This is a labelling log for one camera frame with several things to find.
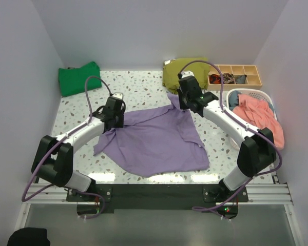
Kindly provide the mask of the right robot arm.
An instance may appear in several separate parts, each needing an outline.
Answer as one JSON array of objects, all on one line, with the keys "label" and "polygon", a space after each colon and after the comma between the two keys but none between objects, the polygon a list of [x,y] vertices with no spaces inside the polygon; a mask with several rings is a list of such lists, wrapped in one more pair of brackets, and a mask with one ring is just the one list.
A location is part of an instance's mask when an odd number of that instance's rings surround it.
[{"label": "right robot arm", "polygon": [[203,93],[193,75],[178,74],[177,89],[181,109],[189,109],[213,122],[239,146],[237,166],[220,182],[219,197],[231,201],[237,190],[277,159],[273,133],[258,130],[241,119],[211,92]]}]

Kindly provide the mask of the purple t-shirt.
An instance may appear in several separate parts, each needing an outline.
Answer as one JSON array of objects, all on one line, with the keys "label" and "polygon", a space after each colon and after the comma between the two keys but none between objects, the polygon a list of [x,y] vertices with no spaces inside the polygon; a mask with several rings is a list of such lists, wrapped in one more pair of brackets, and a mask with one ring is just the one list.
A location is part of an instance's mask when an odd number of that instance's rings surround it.
[{"label": "purple t-shirt", "polygon": [[208,154],[191,113],[180,109],[176,95],[170,104],[124,114],[122,128],[99,137],[95,155],[104,153],[123,170],[138,176],[206,170]]}]

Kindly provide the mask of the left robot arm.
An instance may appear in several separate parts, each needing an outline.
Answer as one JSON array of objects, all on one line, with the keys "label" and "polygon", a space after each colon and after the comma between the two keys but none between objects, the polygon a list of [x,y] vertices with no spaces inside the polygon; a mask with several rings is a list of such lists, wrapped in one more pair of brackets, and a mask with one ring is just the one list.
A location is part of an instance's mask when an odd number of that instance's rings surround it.
[{"label": "left robot arm", "polygon": [[33,161],[32,174],[57,187],[78,190],[84,201],[93,200],[95,181],[73,168],[74,154],[93,138],[113,128],[121,128],[125,109],[123,93],[114,93],[104,106],[77,127],[56,137],[44,136]]}]

